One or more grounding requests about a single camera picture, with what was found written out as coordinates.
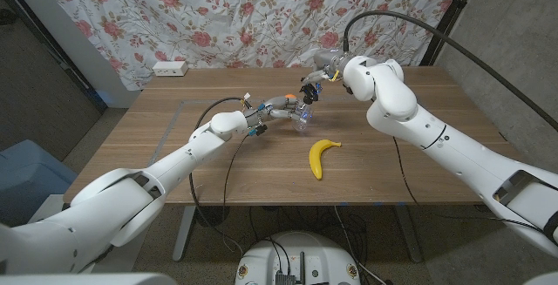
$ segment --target blue object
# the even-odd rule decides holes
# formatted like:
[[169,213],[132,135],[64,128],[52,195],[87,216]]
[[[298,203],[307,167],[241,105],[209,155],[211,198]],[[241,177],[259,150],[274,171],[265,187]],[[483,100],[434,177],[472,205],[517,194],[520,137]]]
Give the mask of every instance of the blue object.
[[76,177],[30,140],[0,152],[0,222],[27,223],[50,194],[65,193]]

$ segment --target black cable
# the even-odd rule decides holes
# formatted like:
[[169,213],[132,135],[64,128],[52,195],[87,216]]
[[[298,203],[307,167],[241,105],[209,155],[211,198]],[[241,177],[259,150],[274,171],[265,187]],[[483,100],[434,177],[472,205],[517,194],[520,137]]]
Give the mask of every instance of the black cable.
[[289,260],[289,255],[287,254],[287,251],[285,250],[285,248],[283,246],[281,246],[280,243],[274,241],[271,239],[271,237],[266,237],[264,239],[262,239],[263,241],[270,241],[274,244],[276,244],[277,246],[279,246],[279,248],[285,253],[285,257],[287,258],[287,275],[290,275],[290,260]]
[[276,254],[277,254],[277,260],[279,260],[279,271],[281,271],[282,273],[282,265],[281,265],[281,256],[279,255],[279,251],[277,250],[277,247],[275,245],[274,242],[271,242],[271,244],[273,245],[273,248],[276,249]]
[[[198,123],[195,125],[194,129],[198,129],[200,127],[201,121],[203,120],[203,118],[206,116],[206,114],[212,108],[214,108],[216,105],[218,105],[220,103],[223,103],[223,102],[229,101],[229,100],[239,100],[240,101],[240,100],[242,100],[242,98],[234,98],[234,97],[232,97],[232,98],[222,98],[219,101],[216,101],[215,103],[210,105],[204,113],[202,113],[202,115],[200,116],[200,119],[198,120]],[[219,230],[217,227],[215,227],[212,223],[210,223],[208,221],[208,218],[206,218],[206,216],[203,214],[203,212],[201,211],[200,202],[198,201],[198,197],[195,195],[194,177],[192,176],[191,173],[189,175],[189,179],[190,179],[190,191],[192,192],[192,199],[194,200],[195,207],[198,210],[198,214],[200,215],[200,217],[206,222],[206,224],[208,224],[209,227],[211,227],[215,232],[217,232],[217,234],[220,234],[220,235],[224,236],[225,238],[227,238],[228,240],[232,241],[241,250],[241,255],[243,255],[244,251],[242,250],[242,247],[240,246],[240,244],[237,241],[235,241],[232,237],[228,236],[227,234],[225,234],[224,232]]]
[[[393,142],[395,142],[395,148],[398,151],[398,158],[399,158],[399,167],[401,168],[401,176],[403,176],[403,181],[405,182],[405,186],[407,187],[407,192],[411,195],[412,200],[415,202],[415,204],[417,206],[420,206],[420,204],[417,202],[417,200],[415,199],[414,195],[412,194],[411,189],[409,188],[409,184],[407,183],[407,178],[405,177],[405,171],[403,170],[403,164],[401,162],[401,154],[399,153],[399,147],[398,147],[398,142],[395,140],[395,137],[393,137]],[[544,234],[544,232],[542,231],[542,229],[531,225],[531,224],[527,224],[527,223],[523,223],[520,221],[514,221],[514,220],[509,220],[509,219],[502,219],[502,218],[495,218],[495,217],[482,217],[482,216],[449,216],[449,215],[442,215],[442,214],[436,214],[433,213],[434,215],[441,217],[441,218],[447,218],[447,219],[455,219],[455,220],[490,220],[490,221],[501,221],[501,222],[506,222],[506,223],[512,223],[512,224],[517,224],[517,225],[521,225],[524,227],[528,227],[531,228],[541,234]]]
[[[260,239],[258,238],[258,233],[255,230],[254,221],[252,220],[252,207],[250,207],[249,210],[248,210],[248,217],[250,218],[250,226],[252,227],[252,231],[254,232],[255,241],[252,243],[252,245],[254,245],[258,241],[260,241]],[[282,251],[285,253],[285,257],[287,257],[287,264],[289,265],[289,267],[288,267],[289,272],[288,273],[290,274],[289,256],[287,255],[287,252],[285,251],[285,248],[283,248],[278,242],[271,239],[271,237],[266,237],[266,238],[263,238],[262,240],[271,242],[271,244],[273,245],[273,248],[276,249],[277,259],[279,260],[279,270],[280,271],[282,271],[281,256],[279,255],[279,251],[277,250],[276,245],[279,245],[279,247],[281,247]]]
[[[299,227],[310,227],[310,231],[313,231],[318,234],[322,234],[323,230],[329,227],[337,227],[343,229],[341,224],[335,215],[332,214],[332,210],[327,208],[327,212],[324,214],[320,214],[319,207],[316,208],[316,218],[313,225],[310,225],[306,218],[304,218],[301,210],[299,207],[296,208],[297,216],[291,218],[287,213],[285,208],[281,208],[280,212],[283,213],[284,216],[287,218],[288,222],[292,222],[297,224]],[[350,256],[355,260],[355,262],[367,262],[368,261],[368,234],[366,229],[366,221],[357,214],[349,214],[349,219],[351,224],[345,223],[345,231],[350,239],[349,243],[354,246],[353,253]],[[370,280],[368,279],[367,273],[365,273],[362,268],[359,266],[357,267],[360,271],[361,275],[361,282],[364,284],[370,284]]]
[[465,55],[467,58],[471,59],[476,65],[478,65],[480,68],[482,68],[483,70],[488,72],[490,74],[490,76],[492,76],[499,83],[504,85],[511,93],[513,93],[517,98],[519,98],[521,101],[523,101],[523,103],[525,103],[527,106],[529,106],[533,111],[535,111],[539,116],[541,116],[542,119],[544,119],[549,125],[551,125],[558,132],[558,122],[556,122],[555,119],[553,119],[540,106],[538,106],[535,102],[533,102],[533,100],[531,100],[528,96],[523,94],[523,92],[521,92],[519,89],[517,89],[514,85],[512,85],[509,81],[507,81],[504,77],[502,77],[497,71],[494,70],[494,68],[490,67],[487,63],[482,61],[480,58],[477,58],[474,54],[472,54],[466,48],[464,48],[463,46],[461,46],[460,44],[455,42],[453,39],[451,39],[450,37],[445,35],[442,31],[439,31],[438,29],[432,27],[431,25],[429,25],[425,22],[422,22],[422,21],[418,20],[417,18],[410,17],[408,15],[397,13],[395,11],[389,11],[389,10],[371,10],[371,11],[365,11],[363,13],[360,13],[356,17],[352,18],[349,21],[349,23],[347,24],[347,26],[345,27],[345,32],[344,32],[344,35],[343,35],[343,51],[344,52],[349,51],[349,29],[350,29],[350,27],[357,20],[359,20],[362,17],[375,16],[375,15],[384,15],[384,16],[401,18],[405,21],[408,21],[410,23],[416,24],[419,27],[424,28],[427,31],[430,31],[435,37],[438,37],[443,42],[446,42],[447,44],[451,45],[455,50],[461,52],[461,54]]
[[252,231],[254,232],[254,237],[256,242],[260,240],[260,238],[258,237],[258,233],[255,231],[255,227],[254,227],[254,221],[252,221],[252,206],[250,206],[249,210],[248,210],[248,216],[250,218],[250,226],[252,227]]
[[244,140],[246,140],[247,137],[248,135],[242,138],[240,145],[238,145],[238,147],[236,148],[235,154],[233,154],[233,158],[230,160],[230,164],[228,165],[227,177],[225,177],[225,188],[223,189],[223,216],[222,216],[223,222],[225,221],[225,209],[226,209],[225,203],[227,201],[228,175],[230,174],[230,169],[233,167],[233,162],[235,162],[236,154],[241,149],[242,143],[244,142]]
[[403,170],[403,162],[401,161],[401,153],[399,152],[398,141],[393,137],[393,143],[395,143],[395,149],[398,151],[398,159],[399,159],[399,168],[401,169],[401,176],[403,177],[403,181],[405,182],[405,187],[407,187],[407,192],[411,195],[415,204],[418,205],[419,202],[415,199],[415,196],[412,194],[411,189],[409,188],[409,183],[407,182],[407,178],[405,177],[405,171]]
[[[346,237],[346,239],[347,239],[347,243],[349,244],[350,254],[351,254],[353,260],[355,261],[355,263],[357,264],[357,266],[358,266],[358,268],[359,268],[359,272],[361,272],[361,273],[359,273],[359,274],[362,275],[363,273],[362,273],[362,269],[361,269],[360,265],[361,265],[361,264],[364,265],[366,262],[360,261],[360,260],[357,258],[357,256],[355,255],[355,253],[353,252],[353,247],[352,247],[351,244],[350,244],[349,235],[347,234],[348,230],[347,230],[347,228],[345,227],[343,221],[341,220],[341,214],[337,211],[337,206],[334,207],[334,210],[335,210],[336,218],[337,218],[337,220],[339,221],[339,224],[341,224],[341,228],[343,229],[343,231],[344,231],[344,233],[345,233],[345,237]],[[377,278],[377,281],[379,281],[379,282],[385,284],[385,281],[381,280],[381,279],[379,278],[379,276],[374,275],[372,272],[370,272],[370,271],[368,271],[368,270],[366,270],[365,272],[367,272],[367,273],[373,275],[375,278]]]

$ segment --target table leg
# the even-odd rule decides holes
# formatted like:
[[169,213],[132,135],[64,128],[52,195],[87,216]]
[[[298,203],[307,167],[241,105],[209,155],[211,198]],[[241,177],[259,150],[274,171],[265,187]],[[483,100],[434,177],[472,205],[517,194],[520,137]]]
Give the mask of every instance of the table leg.
[[180,222],[178,236],[176,236],[176,243],[174,244],[174,261],[180,261],[184,256],[184,249],[186,249],[186,242],[188,239],[188,234],[190,233],[192,221],[194,219],[194,212],[195,207],[184,207],[184,213],[182,214],[182,221]]
[[412,225],[411,215],[407,206],[395,206],[395,214],[398,217],[399,226],[405,238],[409,258],[415,263],[422,262],[422,252],[420,251],[419,240],[417,239],[417,232]]

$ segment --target wooden table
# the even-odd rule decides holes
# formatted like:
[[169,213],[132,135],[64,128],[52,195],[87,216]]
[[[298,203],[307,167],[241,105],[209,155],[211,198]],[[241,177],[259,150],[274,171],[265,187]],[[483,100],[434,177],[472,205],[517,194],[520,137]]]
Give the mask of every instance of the wooden table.
[[[405,82],[419,103],[462,132],[494,151],[519,159],[520,155],[498,133],[448,74],[437,67],[406,67]],[[249,92],[252,105],[264,99],[295,93],[307,68],[191,70],[181,78],[155,78],[114,128],[65,194],[69,202],[85,185],[118,167],[141,168],[187,143],[201,113],[215,100],[242,97]],[[229,205],[366,205],[412,202],[399,170],[391,137],[375,131],[366,121],[364,103],[347,94],[341,84],[323,84],[314,118],[305,132],[292,129],[290,120],[269,122],[259,137],[249,137],[238,152],[228,178]],[[216,112],[241,109],[226,103]],[[194,185],[203,205],[222,204],[228,165],[241,140],[234,136],[221,156],[197,168]],[[320,139],[342,142],[324,152],[323,180],[310,171],[308,153]],[[425,204],[464,204],[480,199],[452,174],[419,149],[400,141],[409,187]],[[192,205],[187,181],[167,203]]]

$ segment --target cable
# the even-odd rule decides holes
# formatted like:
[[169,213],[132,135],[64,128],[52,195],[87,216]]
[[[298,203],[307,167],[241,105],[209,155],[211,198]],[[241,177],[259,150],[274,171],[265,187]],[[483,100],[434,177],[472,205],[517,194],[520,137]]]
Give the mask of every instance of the cable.
[[[233,158],[230,160],[230,164],[228,165],[227,177],[225,177],[225,188],[223,189],[223,221],[225,221],[225,202],[227,200],[228,175],[230,174],[230,169],[233,167],[233,162],[235,161],[236,154],[241,149],[242,143],[244,142],[244,140],[246,140],[247,137],[248,135],[245,135],[244,138],[242,138],[240,145],[238,145],[238,147],[236,148],[235,154],[233,154]],[[223,234],[223,243],[225,244],[225,246],[227,246],[227,248],[230,249],[227,242],[225,241],[225,234]]]
[[[203,120],[203,118],[206,116],[206,114],[212,109],[214,108],[216,105],[223,103],[225,101],[229,101],[229,100],[242,100],[242,98],[222,98],[219,101],[213,103],[212,105],[210,105],[206,111],[204,113],[202,113],[202,115],[200,116],[200,119],[198,120],[198,123],[195,125],[194,129],[198,129],[200,127],[200,123]],[[224,232],[220,231],[217,227],[215,227],[212,223],[210,223],[208,221],[208,219],[206,218],[206,216],[204,215],[204,213],[201,211],[201,206],[200,206],[200,202],[198,201],[198,197],[195,195],[195,188],[194,188],[194,177],[192,176],[192,174],[190,173],[190,175],[188,175],[189,179],[190,179],[190,192],[192,193],[192,199],[194,200],[194,204],[196,209],[198,210],[198,214],[200,215],[200,217],[208,224],[209,227],[211,227],[215,232],[217,232],[217,234],[221,234],[223,235],[226,239],[232,241],[237,247],[238,249],[241,251],[241,256],[244,256],[244,251],[242,250],[241,245],[235,241],[232,237],[226,235]]]
[[352,251],[352,246],[350,245],[349,235],[347,235],[345,225],[343,224],[343,221],[341,221],[341,216],[339,216],[339,212],[337,211],[337,206],[333,206],[333,208],[335,209],[335,214],[337,215],[337,219],[339,220],[339,224],[341,224],[341,227],[343,228],[343,232],[345,233],[345,238],[347,238],[347,243],[349,244],[350,253],[352,254],[352,257],[355,259],[355,261],[357,262],[357,265],[359,265],[361,268],[363,268],[364,271],[368,272],[368,274],[372,275],[380,283],[385,285],[385,282],[381,278],[379,278],[377,275],[373,274],[368,268],[366,268],[362,263],[360,263],[357,260],[357,257],[355,256],[355,253]]
[[447,44],[451,45],[455,50],[461,52],[461,54],[465,55],[467,58],[471,59],[476,65],[478,65],[480,68],[488,72],[490,76],[492,76],[499,83],[504,85],[511,93],[513,93],[517,98],[523,101],[523,103],[529,106],[533,111],[535,111],[539,116],[541,116],[542,119],[544,119],[549,125],[551,125],[558,132],[558,122],[556,122],[555,119],[553,119],[540,106],[538,106],[535,102],[533,102],[533,100],[531,100],[528,96],[523,94],[523,92],[517,89],[504,77],[502,77],[497,71],[495,71],[487,63],[482,61],[480,58],[477,58],[474,54],[472,54],[466,48],[464,48],[463,46],[455,42],[450,37],[446,36],[442,31],[439,31],[438,29],[432,27],[427,23],[418,20],[417,18],[410,17],[408,15],[397,13],[395,11],[389,11],[389,10],[371,10],[371,11],[365,11],[363,13],[360,13],[356,17],[352,18],[347,24],[347,26],[345,27],[345,32],[343,35],[343,52],[349,51],[349,29],[351,28],[351,26],[356,21],[358,21],[358,19],[362,17],[375,16],[375,15],[384,15],[384,16],[401,18],[405,21],[408,21],[410,23],[416,24],[419,27],[424,28],[427,31],[430,31],[435,37],[438,37],[443,42],[446,42]]
[[[255,242],[252,243],[252,245],[254,245],[255,243],[257,243],[260,239],[258,238],[258,233],[255,231],[255,226],[254,226],[254,221],[252,220],[252,207],[249,208],[248,210],[248,217],[250,218],[250,226],[252,227],[252,231],[254,232],[254,236],[255,236]],[[276,249],[276,253],[277,253],[277,259],[279,260],[279,270],[282,273],[282,265],[281,265],[281,256],[279,255],[279,251],[277,250],[276,245],[279,245],[279,247],[281,247],[282,251],[285,253],[285,257],[287,257],[287,264],[288,264],[288,273],[290,274],[290,262],[289,262],[289,256],[287,255],[287,252],[285,251],[285,248],[283,248],[278,242],[274,241],[271,239],[271,237],[266,237],[262,239],[263,241],[269,241],[271,242],[271,244],[273,245],[273,248]]]
[[281,271],[281,273],[282,273],[281,256],[279,255],[279,251],[277,250],[277,247],[276,247],[275,243],[271,242],[271,244],[273,245],[273,248],[276,249],[277,260],[279,260],[279,271]]
[[339,224],[341,224],[341,228],[343,229],[343,233],[345,233],[345,238],[347,239],[347,243],[349,244],[350,254],[352,254],[353,258],[357,258],[355,256],[355,252],[352,251],[352,246],[350,245],[350,241],[349,241],[349,235],[347,235],[347,230],[345,229],[345,225],[343,224],[343,221],[341,221],[341,216],[339,216],[339,212],[337,211],[337,206],[333,206],[333,208],[335,209],[335,214],[337,215],[337,219],[339,220]]
[[290,275],[290,260],[289,260],[289,255],[287,254],[287,251],[285,250],[285,248],[283,246],[281,246],[280,243],[274,241],[271,239],[271,237],[266,237],[264,239],[262,239],[263,241],[270,241],[274,244],[276,244],[277,246],[279,246],[279,248],[285,253],[285,257],[287,258],[287,275]]
[[252,206],[250,206],[249,210],[248,210],[248,216],[250,218],[250,226],[252,227],[252,231],[254,232],[254,237],[256,242],[260,240],[260,238],[258,237],[258,233],[255,231],[255,227],[254,227],[254,222],[252,221]]
[[372,277],[374,277],[376,280],[378,280],[378,282],[380,282],[380,283],[382,283],[382,284],[385,285],[385,282],[382,281],[381,278],[379,278],[379,277],[377,277],[375,274],[373,274],[368,268],[366,268],[366,267],[364,266],[364,264],[362,264],[362,263],[359,262],[358,265],[360,266],[360,268],[363,268],[364,271],[368,272],[369,275],[372,275]]
[[403,181],[405,182],[405,187],[407,187],[407,192],[411,195],[413,201],[418,206],[419,202],[415,199],[415,196],[412,194],[411,189],[409,188],[409,183],[407,182],[407,178],[405,177],[405,171],[403,170],[403,162],[401,161],[401,153],[399,152],[398,141],[393,137],[393,143],[395,143],[395,149],[398,151],[398,159],[399,159],[399,168],[401,169],[401,176],[403,177]]
[[308,225],[305,224],[304,219],[303,219],[303,222],[302,222],[303,224],[301,224],[301,222],[299,222],[299,221],[293,221],[293,220],[289,217],[289,215],[287,214],[287,211],[285,211],[284,207],[283,207],[283,206],[280,206],[280,208],[281,208],[282,213],[285,214],[285,217],[287,218],[287,221],[289,221],[289,222],[291,222],[291,223],[296,223],[299,227],[308,226]]
[[[412,200],[415,202],[415,204],[417,206],[420,206],[419,202],[415,199],[415,196],[412,194],[411,189],[409,188],[409,183],[407,182],[407,178],[405,177],[405,171],[403,170],[403,163],[401,162],[401,154],[399,153],[399,147],[398,147],[398,142],[396,141],[395,137],[393,137],[393,142],[395,143],[395,148],[398,151],[398,158],[399,158],[399,167],[401,168],[401,176],[403,177],[403,181],[405,182],[405,186],[407,187],[407,192],[411,195]],[[531,228],[541,234],[544,234],[544,232],[542,231],[542,229],[531,225],[531,224],[527,224],[527,223],[523,223],[520,221],[514,221],[514,220],[509,220],[509,219],[502,219],[502,218],[496,218],[496,217],[482,217],[482,216],[449,216],[449,215],[442,215],[442,214],[436,214],[433,213],[434,215],[441,217],[441,218],[447,218],[447,219],[455,219],[455,220],[490,220],[490,221],[501,221],[501,222],[506,222],[506,223],[512,223],[512,224],[517,224],[517,225],[521,225],[524,227],[528,227]]]

